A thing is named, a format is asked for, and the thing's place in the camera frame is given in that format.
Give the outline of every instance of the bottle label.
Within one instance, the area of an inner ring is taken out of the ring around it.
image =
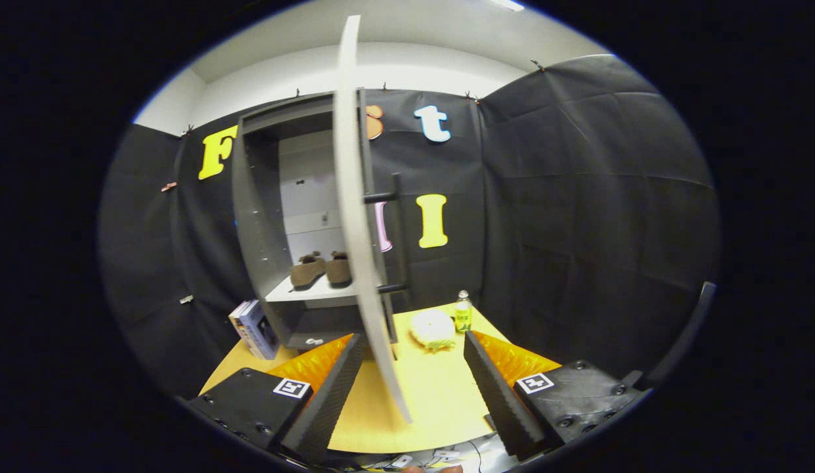
[[[454,325],[457,332],[460,333],[465,332],[465,330],[471,330],[471,305],[462,305],[465,306],[458,304],[454,309]]]

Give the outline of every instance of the brown shoe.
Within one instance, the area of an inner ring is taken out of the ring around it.
[[[332,252],[332,261],[326,263],[326,275],[333,288],[344,288],[352,284],[352,272],[346,252]]]
[[[310,252],[299,259],[302,264],[291,267],[290,284],[294,285],[294,290],[308,290],[326,272],[326,262],[317,258],[319,255],[318,251]]]

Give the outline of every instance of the white wall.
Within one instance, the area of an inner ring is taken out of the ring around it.
[[[338,46],[323,46],[263,60],[210,83],[194,105],[195,126],[272,100],[334,90]],[[429,45],[360,43],[357,87],[428,90],[485,97],[529,71]]]
[[[145,104],[133,123],[179,137],[192,123],[189,118],[194,105],[205,92],[206,83],[188,67]]]

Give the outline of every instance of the yellow table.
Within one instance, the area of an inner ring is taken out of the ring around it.
[[[453,306],[440,305],[435,309],[453,315]],[[456,336],[455,348],[437,353],[426,351],[410,335],[410,318],[420,311],[393,315],[399,341],[394,345],[398,357],[395,373],[413,423],[406,423],[399,414],[374,360],[365,359],[328,448],[374,454],[399,453],[462,443],[492,432],[483,418],[489,410],[462,357],[464,335]],[[476,308],[472,328],[508,341]],[[276,359],[260,360],[252,356],[243,341],[239,341],[217,366],[200,394],[241,368],[267,371],[297,354],[296,350],[281,347]]]

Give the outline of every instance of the gray cabinet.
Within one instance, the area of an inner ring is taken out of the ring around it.
[[[332,288],[322,276],[302,291],[290,284],[290,268],[302,255],[317,250],[328,261],[332,251],[346,251],[336,194],[332,102],[332,94],[323,93],[246,114],[232,150],[242,255],[268,321],[287,348],[314,348],[350,332],[365,342],[356,281]],[[359,110],[364,106],[359,90]],[[359,112],[365,194],[374,194],[365,125],[365,113]],[[386,285],[374,207],[366,210],[378,285]],[[381,304],[390,342],[396,342],[389,294],[381,296]]]

